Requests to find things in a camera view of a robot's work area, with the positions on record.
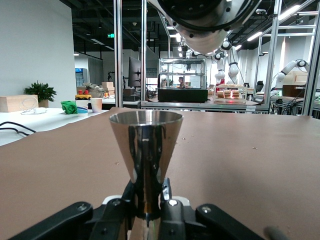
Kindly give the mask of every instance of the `ceiling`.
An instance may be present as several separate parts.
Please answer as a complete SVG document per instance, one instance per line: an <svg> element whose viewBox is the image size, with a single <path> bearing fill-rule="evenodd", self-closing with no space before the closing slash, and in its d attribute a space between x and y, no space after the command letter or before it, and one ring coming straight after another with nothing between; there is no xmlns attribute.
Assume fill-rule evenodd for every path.
<svg viewBox="0 0 320 240"><path fill-rule="evenodd" d="M72 10L72 28L74 50L76 52L113 51L114 33L113 0L60 0ZM305 0L284 0L282 10ZM318 0L311 3L305 11L316 11ZM235 29L229 35L234 45L241 44L242 49L255 49L258 41L247 41L253 33L263 31L272 25L271 15L275 0L262 0L259 9L267 10L266 16L254 13L244 26ZM285 25L296 24L295 17L287 20ZM141 1L122 0L122 42L123 49L138 51L141 46ZM148 4L147 12L147 45L155 52L168 50L168 35L156 9ZM171 41L171 47L177 47L177 41Z"/></svg>

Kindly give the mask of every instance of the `potted plant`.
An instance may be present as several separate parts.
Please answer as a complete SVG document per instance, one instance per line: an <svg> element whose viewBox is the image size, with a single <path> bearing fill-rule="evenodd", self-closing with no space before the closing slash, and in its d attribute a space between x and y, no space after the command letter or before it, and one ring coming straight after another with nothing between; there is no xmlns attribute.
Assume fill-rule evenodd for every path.
<svg viewBox="0 0 320 240"><path fill-rule="evenodd" d="M39 107L48 108L49 101L54 101L54 95L57 95L57 92L53 87L49 87L48 83L43 84L36 81L32 83L31 86L24 89L24 93L28 95L37 95Z"/></svg>

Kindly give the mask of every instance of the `metal cup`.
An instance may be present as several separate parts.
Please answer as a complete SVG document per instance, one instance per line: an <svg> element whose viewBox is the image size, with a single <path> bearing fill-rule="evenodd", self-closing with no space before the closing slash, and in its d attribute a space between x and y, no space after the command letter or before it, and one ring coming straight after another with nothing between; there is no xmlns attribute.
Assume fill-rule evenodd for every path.
<svg viewBox="0 0 320 240"><path fill-rule="evenodd" d="M159 195L183 116L172 111L116 113L110 123L137 194L137 217L160 217Z"/></svg>

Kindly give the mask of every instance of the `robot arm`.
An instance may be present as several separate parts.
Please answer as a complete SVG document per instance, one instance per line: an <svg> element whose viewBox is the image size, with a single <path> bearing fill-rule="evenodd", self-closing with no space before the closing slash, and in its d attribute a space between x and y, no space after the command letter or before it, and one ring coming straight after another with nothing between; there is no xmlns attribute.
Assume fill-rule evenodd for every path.
<svg viewBox="0 0 320 240"><path fill-rule="evenodd" d="M220 47L222 51L227 52L227 59L229 64L229 78L228 84L236 84L237 83L237 75L239 73L238 68L238 53L234 46L231 45L231 42L224 41Z"/></svg>
<svg viewBox="0 0 320 240"><path fill-rule="evenodd" d="M289 62L282 70L281 72L278 73L276 76L276 83L275 83L275 88L276 89L281 89L282 86L284 85L283 80L285 79L285 76L292 71L294 68L302 68L304 67L307 72L309 72L310 67L307 61L298 59L298 60L292 60Z"/></svg>
<svg viewBox="0 0 320 240"><path fill-rule="evenodd" d="M262 0L148 0L201 54L213 53L230 30L243 25Z"/></svg>
<svg viewBox="0 0 320 240"><path fill-rule="evenodd" d="M224 66L224 59L222 58L222 53L216 53L214 55L214 59L216 61L216 65L218 68L218 73L216 75L214 75L216 83L220 84L221 83L221 79L224 79L226 74L225 74L225 66Z"/></svg>

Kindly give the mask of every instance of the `monitor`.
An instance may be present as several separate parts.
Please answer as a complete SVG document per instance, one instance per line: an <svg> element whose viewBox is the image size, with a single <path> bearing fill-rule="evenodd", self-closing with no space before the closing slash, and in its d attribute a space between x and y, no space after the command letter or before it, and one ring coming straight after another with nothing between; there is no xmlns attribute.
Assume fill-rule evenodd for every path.
<svg viewBox="0 0 320 240"><path fill-rule="evenodd" d="M141 61L129 57L129 87L141 87Z"/></svg>

